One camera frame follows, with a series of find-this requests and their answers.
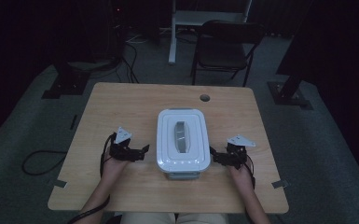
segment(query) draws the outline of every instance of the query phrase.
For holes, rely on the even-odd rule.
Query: wire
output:
[[[126,66],[126,77],[127,77],[127,80],[129,81],[129,83],[131,83],[130,77],[129,77],[129,67],[128,66]]]
[[[138,52],[137,52],[136,48],[134,46],[132,46],[131,44],[126,43],[126,46],[132,48],[135,55],[134,55],[134,57],[132,59],[131,65],[127,62],[127,60],[125,58],[123,58],[122,60],[130,68],[130,78],[129,79],[131,79],[131,82],[132,83],[134,83],[134,82],[139,83],[138,78],[136,77],[135,73],[133,72],[133,66],[135,65],[135,61],[136,61],[136,58],[138,56]]]
[[[138,38],[138,37],[143,37],[143,35],[136,35],[136,36],[130,38],[129,40],[126,40],[126,43],[131,43],[131,44],[143,44],[143,43],[146,43],[147,41],[149,41],[149,39],[145,39],[145,40],[139,41],[139,42],[134,42],[134,41],[132,41],[132,40],[134,40],[134,39],[136,39],[136,38]]]
[[[188,40],[188,39],[185,39],[185,38],[182,38],[182,37],[176,37],[176,39],[179,41],[179,42],[182,42],[182,43],[186,43],[186,44],[197,44],[197,41],[193,41],[193,40]]]
[[[254,167],[254,165],[253,165],[252,158],[251,158],[249,155],[246,155],[246,156],[248,157],[249,161],[251,161],[251,166],[252,166],[252,175],[254,175],[254,174],[255,174],[255,167]]]
[[[120,61],[120,63],[118,64],[118,66],[117,66],[113,71],[109,71],[108,73],[103,74],[103,75],[100,75],[100,76],[91,76],[90,79],[98,79],[98,78],[108,77],[108,76],[110,76],[111,74],[116,73],[117,78],[118,78],[118,81],[121,83],[121,77],[120,77],[120,75],[118,74],[118,69],[121,67],[121,65],[122,65],[122,61]]]
[[[110,141],[110,139],[112,139],[112,137],[113,137],[113,135],[110,134],[109,137],[106,139],[105,144],[104,144],[103,155],[106,154],[107,144],[109,144],[109,141]]]
[[[51,168],[47,169],[46,171],[44,172],[40,172],[40,173],[31,173],[29,171],[26,170],[25,168],[25,164],[27,163],[28,160],[30,160],[33,155],[36,155],[38,153],[55,153],[55,154],[65,154],[65,156],[60,160],[58,161],[54,166],[52,166]],[[53,150],[38,150],[38,151],[35,151],[31,154],[29,154],[25,160],[22,162],[22,165],[21,165],[21,169],[24,173],[26,173],[27,175],[45,175],[47,174],[48,172],[52,171],[54,168],[56,168],[58,165],[60,165],[66,158],[66,154],[67,152],[63,152],[63,151],[53,151]]]
[[[89,215],[92,215],[92,214],[104,209],[109,204],[109,201],[110,201],[110,195],[107,197],[107,199],[104,201],[103,204],[101,204],[100,206],[93,208],[87,212],[84,212],[82,214],[79,214],[79,215],[73,217],[71,220],[68,221],[68,224],[75,223],[84,217],[88,217]]]
[[[84,71],[84,72],[102,72],[102,71],[110,71],[114,68],[116,68],[119,64],[121,63],[121,58],[117,57],[114,59],[111,59],[109,63],[107,64],[103,64],[101,66],[98,67],[94,67],[94,68],[90,68],[90,69],[80,69],[80,68],[76,68],[77,70],[80,71]]]

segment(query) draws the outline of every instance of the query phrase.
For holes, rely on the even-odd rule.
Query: person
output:
[[[110,157],[108,153],[105,155],[104,171],[100,182],[95,190],[90,195],[89,199],[84,204],[80,211],[83,214],[91,209],[94,209],[103,204],[108,198],[112,187],[114,187],[122,171],[125,169],[129,161],[118,161]],[[235,183],[235,186],[240,193],[244,202],[246,212],[249,218],[256,224],[268,224],[269,218],[264,212],[260,201],[258,200],[253,184],[252,177],[245,167],[241,167],[237,170],[233,166],[228,166],[231,177]],[[83,217],[80,220],[74,222],[76,224],[83,223],[100,223],[104,210],[101,209],[96,213],[93,213],[87,217]],[[175,221],[173,213],[124,213],[121,219],[121,224],[127,223],[228,223],[226,214],[179,214]]]

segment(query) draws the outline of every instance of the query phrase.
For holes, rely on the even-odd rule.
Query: gray carpet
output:
[[[194,40],[194,36],[181,35]],[[285,188],[289,212],[269,215],[272,223],[359,223],[359,168],[339,129],[314,86],[302,83],[303,95],[313,110],[276,105],[268,81],[285,81],[277,67],[290,44],[289,39],[265,37],[255,51],[247,87],[255,92],[260,113]],[[132,43],[137,49],[134,73],[141,83],[189,85],[193,44],[179,42],[176,64],[168,65],[169,39],[159,45],[149,41]],[[131,62],[134,51],[126,47]],[[95,64],[74,63],[79,68]],[[41,176],[26,175],[21,163],[33,151],[66,151],[76,131],[71,129],[74,115],[81,118],[96,82],[127,82],[125,65],[117,71],[93,73],[82,96],[62,96],[41,100],[57,73],[51,66],[41,73],[23,95],[0,129],[0,223],[65,223],[76,212],[51,211],[48,198],[61,166]],[[229,76],[201,74],[197,85],[241,86],[243,73]],[[27,169],[43,171],[63,155],[40,155]],[[106,213],[106,221],[112,213]],[[244,215],[230,215],[230,223],[248,223]]]

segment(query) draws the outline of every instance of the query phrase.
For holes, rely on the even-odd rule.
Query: wooden table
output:
[[[208,94],[209,102],[200,99]],[[248,88],[98,83],[95,85],[48,201],[53,210],[80,210],[100,180],[100,157],[106,138],[118,127],[133,134],[130,147],[150,144],[144,161],[127,166],[112,189],[110,211],[242,213],[244,206],[228,169],[212,162],[196,180],[169,180],[156,162],[159,112],[197,108],[205,117],[210,146],[225,151],[227,138],[242,134],[255,164],[255,192],[267,213],[288,211],[255,97]]]

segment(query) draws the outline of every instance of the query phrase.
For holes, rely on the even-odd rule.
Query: tape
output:
[[[59,179],[54,181],[54,186],[57,186],[57,187],[62,188],[62,189],[64,189],[66,187],[66,184],[67,183],[65,181],[62,181],[62,180],[59,180]]]
[[[286,180],[278,180],[278,181],[276,181],[276,182],[273,182],[273,183],[272,183],[272,186],[273,186],[275,189],[277,189],[277,188],[280,188],[280,187],[286,188],[286,187],[288,187],[288,186],[290,186],[290,185],[289,185],[289,183],[288,183]]]

